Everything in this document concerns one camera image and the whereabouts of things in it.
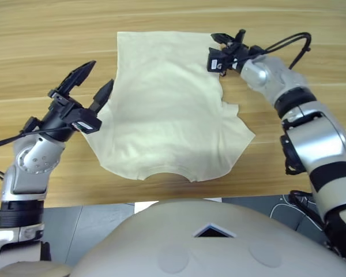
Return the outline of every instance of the wood grain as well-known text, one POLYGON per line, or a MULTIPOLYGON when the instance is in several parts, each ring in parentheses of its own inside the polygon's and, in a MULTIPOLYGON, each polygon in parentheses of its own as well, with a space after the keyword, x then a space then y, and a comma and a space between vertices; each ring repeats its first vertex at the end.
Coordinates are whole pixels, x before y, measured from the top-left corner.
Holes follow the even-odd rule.
MULTIPOLYGON (((72 95, 87 105, 116 74, 116 32, 247 30, 246 43, 267 46, 295 32, 313 35, 312 51, 295 70, 305 74, 317 98, 346 128, 346 0, 0 0, 0 139, 41 118, 46 96, 64 76, 91 60, 97 64, 72 95)), ((292 61, 301 44, 276 54, 292 61)), ((284 174, 280 121, 266 100, 234 73, 221 78, 224 100, 257 135, 226 176, 190 183, 173 174, 146 181, 123 179, 99 166, 76 134, 51 175, 47 207, 125 203, 178 197, 229 197, 309 190, 305 174, 284 174)), ((12 146, 0 147, 0 170, 12 162, 12 146)))

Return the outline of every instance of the wooden table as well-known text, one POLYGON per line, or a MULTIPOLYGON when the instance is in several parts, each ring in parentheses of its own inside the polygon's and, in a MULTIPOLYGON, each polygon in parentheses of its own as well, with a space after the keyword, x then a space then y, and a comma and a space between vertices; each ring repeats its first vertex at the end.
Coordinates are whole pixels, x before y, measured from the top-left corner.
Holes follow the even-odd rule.
MULTIPOLYGON (((346 128, 346 0, 0 0, 0 139, 15 135, 31 115, 41 118, 54 88, 70 70, 95 59, 72 95, 90 104, 116 74, 117 31, 226 32, 247 30, 246 43, 269 46, 296 32, 313 35, 312 51, 295 67, 346 128)), ((276 54, 290 63, 302 42, 276 54)), ((224 100, 257 135, 223 178, 190 183, 173 174, 123 179, 99 166, 82 135, 67 143, 50 179, 47 207, 125 203, 177 197, 229 197, 309 190, 308 177, 284 174, 280 120, 268 102, 234 72, 221 79, 224 100)), ((0 147, 0 170, 12 162, 0 147)))

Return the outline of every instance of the cream t-shirt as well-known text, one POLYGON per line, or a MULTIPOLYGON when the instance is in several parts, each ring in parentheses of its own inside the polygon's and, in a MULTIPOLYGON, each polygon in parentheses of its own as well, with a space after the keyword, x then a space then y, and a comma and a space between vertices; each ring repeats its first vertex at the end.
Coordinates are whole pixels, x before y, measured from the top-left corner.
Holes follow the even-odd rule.
POLYGON ((206 70, 208 33, 118 32, 118 72, 86 139, 105 169, 128 179, 176 173, 190 181, 227 174, 254 134, 222 102, 206 70))

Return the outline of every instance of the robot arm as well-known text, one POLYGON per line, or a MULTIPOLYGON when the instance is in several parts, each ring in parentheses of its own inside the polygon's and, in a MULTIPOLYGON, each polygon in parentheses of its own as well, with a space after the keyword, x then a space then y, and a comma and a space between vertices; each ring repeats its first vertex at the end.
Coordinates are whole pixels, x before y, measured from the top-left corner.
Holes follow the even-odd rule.
MULTIPOLYGON (((53 99, 48 113, 41 121, 31 117, 18 135, 21 138, 14 143, 15 159, 2 186, 0 268, 17 261, 40 260, 43 203, 50 174, 60 161, 65 142, 76 130, 93 133, 100 129, 101 121, 96 116, 112 91, 113 80, 98 91, 90 108, 83 108, 69 96, 71 89, 88 77, 95 63, 91 61, 75 69, 52 89, 48 94, 53 99)), ((12 139, 0 141, 0 145, 12 139)))
POLYGON ((258 46, 248 48, 242 43, 244 34, 213 34, 226 47, 210 50, 208 70, 222 75, 226 69, 236 70, 277 110, 285 133, 280 141, 286 173, 308 173, 324 232, 346 258, 346 131, 301 74, 258 46))

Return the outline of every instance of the gray floor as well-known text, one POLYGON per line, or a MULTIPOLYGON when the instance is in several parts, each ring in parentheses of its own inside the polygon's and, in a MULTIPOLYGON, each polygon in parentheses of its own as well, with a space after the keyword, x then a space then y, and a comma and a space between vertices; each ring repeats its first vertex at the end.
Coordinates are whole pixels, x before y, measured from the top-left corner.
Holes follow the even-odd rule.
MULTIPOLYGON (((223 202, 249 207, 268 216, 276 204, 285 203, 282 196, 226 198, 223 202)), ((50 243, 53 261, 74 266, 86 252, 130 217, 133 210, 133 204, 45 209, 43 241, 50 243)), ((273 218, 292 229, 297 228, 298 232, 318 243, 326 240, 307 218, 290 207, 277 207, 273 218)))

